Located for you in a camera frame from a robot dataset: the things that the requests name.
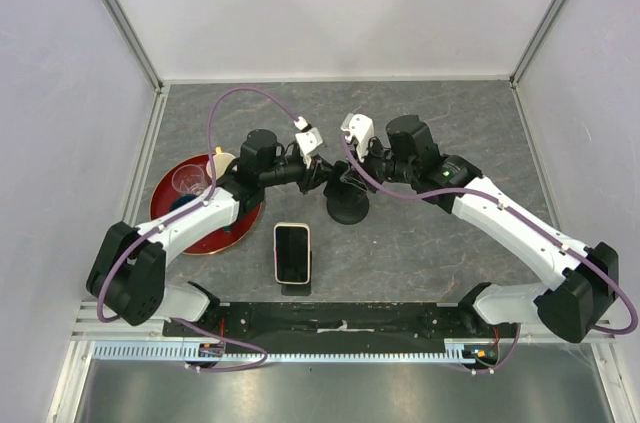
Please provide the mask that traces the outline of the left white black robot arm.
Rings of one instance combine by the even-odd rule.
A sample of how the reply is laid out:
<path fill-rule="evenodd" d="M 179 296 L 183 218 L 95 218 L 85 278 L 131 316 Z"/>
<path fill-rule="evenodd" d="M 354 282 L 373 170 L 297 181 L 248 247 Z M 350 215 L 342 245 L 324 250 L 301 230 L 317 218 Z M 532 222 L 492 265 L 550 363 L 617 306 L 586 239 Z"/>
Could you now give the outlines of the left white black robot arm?
<path fill-rule="evenodd" d="M 251 213 L 266 188 L 296 183 L 306 193 L 324 183 L 332 166 L 316 153 L 322 143 L 319 130 L 308 126 L 295 136 L 298 155 L 281 158 L 276 136 L 253 130 L 236 163 L 200 196 L 138 227 L 113 224 L 86 282 L 97 299 L 98 320 L 138 326 L 152 318 L 183 319 L 198 336 L 215 332 L 220 314 L 213 295 L 195 283 L 167 284 L 168 266 L 205 236 Z"/>

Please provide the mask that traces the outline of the black smartphone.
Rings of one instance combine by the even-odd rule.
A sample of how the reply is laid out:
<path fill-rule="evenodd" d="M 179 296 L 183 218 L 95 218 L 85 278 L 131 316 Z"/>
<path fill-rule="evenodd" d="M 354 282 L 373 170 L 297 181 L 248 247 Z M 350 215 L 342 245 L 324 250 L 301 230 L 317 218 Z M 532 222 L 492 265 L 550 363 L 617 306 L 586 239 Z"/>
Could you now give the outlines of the black smartphone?
<path fill-rule="evenodd" d="M 343 162 L 343 171 L 344 171 L 346 162 L 344 162 L 344 161 L 342 161 L 342 162 Z M 323 194 L 327 199 L 329 197 L 339 196 L 339 195 L 343 195 L 343 194 L 347 194 L 347 193 L 364 193 L 367 196 L 367 192 L 359 191 L 354 186 L 346 184 L 344 182 L 344 177 L 342 176 L 342 173 L 339 175 L 340 176 L 340 185 L 339 185 L 339 188 L 336 191 L 323 191 Z"/>

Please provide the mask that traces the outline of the pink-case smartphone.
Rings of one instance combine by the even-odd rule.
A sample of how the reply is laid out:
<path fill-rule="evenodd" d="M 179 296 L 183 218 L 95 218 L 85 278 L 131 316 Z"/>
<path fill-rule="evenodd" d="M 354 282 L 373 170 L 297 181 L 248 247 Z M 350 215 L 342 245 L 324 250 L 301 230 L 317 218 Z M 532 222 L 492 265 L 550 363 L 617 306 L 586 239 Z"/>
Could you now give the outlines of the pink-case smartphone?
<path fill-rule="evenodd" d="M 273 230 L 273 254 L 277 283 L 294 286 L 310 283 L 312 251 L 307 224 L 277 223 Z"/>

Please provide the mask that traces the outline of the black round-base phone holder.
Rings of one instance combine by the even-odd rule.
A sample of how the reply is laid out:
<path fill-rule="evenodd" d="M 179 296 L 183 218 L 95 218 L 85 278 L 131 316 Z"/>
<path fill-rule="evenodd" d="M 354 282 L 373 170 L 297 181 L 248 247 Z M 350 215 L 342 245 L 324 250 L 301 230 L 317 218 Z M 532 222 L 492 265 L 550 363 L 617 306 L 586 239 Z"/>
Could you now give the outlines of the black round-base phone holder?
<path fill-rule="evenodd" d="M 329 197 L 326 208 L 335 222 L 342 225 L 355 225 L 367 217 L 370 203 L 364 193 L 347 193 Z"/>

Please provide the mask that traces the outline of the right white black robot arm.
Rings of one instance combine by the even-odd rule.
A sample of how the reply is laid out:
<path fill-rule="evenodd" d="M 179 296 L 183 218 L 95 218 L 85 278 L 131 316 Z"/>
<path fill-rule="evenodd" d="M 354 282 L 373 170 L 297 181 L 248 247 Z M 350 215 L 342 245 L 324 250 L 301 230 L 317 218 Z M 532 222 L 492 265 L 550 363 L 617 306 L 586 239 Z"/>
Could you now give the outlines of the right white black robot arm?
<path fill-rule="evenodd" d="M 611 246 L 589 247 L 526 211 L 467 160 L 441 154 L 415 115 L 388 124 L 389 147 L 375 139 L 373 121 L 363 114 L 348 115 L 341 130 L 349 162 L 374 189 L 385 182 L 410 185 L 414 198 L 482 230 L 538 277 L 536 284 L 478 285 L 457 314 L 465 334 L 540 322 L 562 340 L 579 343 L 597 329 L 617 298 L 619 256 Z"/>

